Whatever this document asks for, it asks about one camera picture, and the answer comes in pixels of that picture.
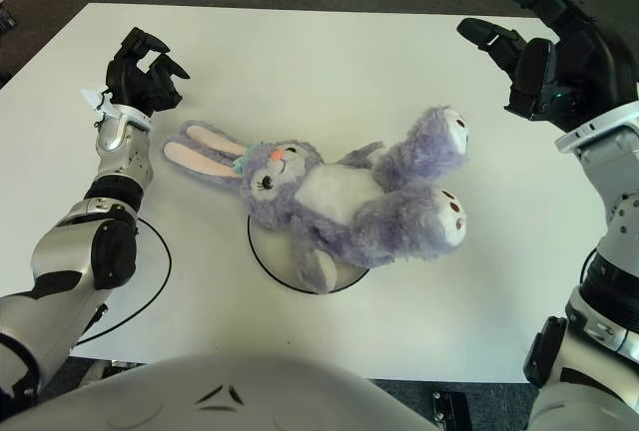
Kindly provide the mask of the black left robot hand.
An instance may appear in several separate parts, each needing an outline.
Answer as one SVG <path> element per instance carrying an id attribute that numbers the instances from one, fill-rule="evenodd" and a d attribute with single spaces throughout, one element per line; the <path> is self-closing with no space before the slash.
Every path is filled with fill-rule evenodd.
<path id="1" fill-rule="evenodd" d="M 134 27 L 109 62 L 106 72 L 111 103 L 132 107 L 147 117 L 175 109 L 182 101 L 173 79 L 190 75 L 169 56 L 159 38 Z"/>

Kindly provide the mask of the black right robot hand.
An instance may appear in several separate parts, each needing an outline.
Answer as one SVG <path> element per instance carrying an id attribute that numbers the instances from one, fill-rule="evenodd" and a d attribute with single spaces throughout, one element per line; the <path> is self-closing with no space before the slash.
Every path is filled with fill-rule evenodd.
<path id="1" fill-rule="evenodd" d="M 615 30 L 571 0 L 510 1 L 532 11 L 558 40 L 525 40 L 515 30 L 476 18 L 457 26 L 508 76 L 506 111 L 570 132 L 637 101 L 636 61 Z"/>

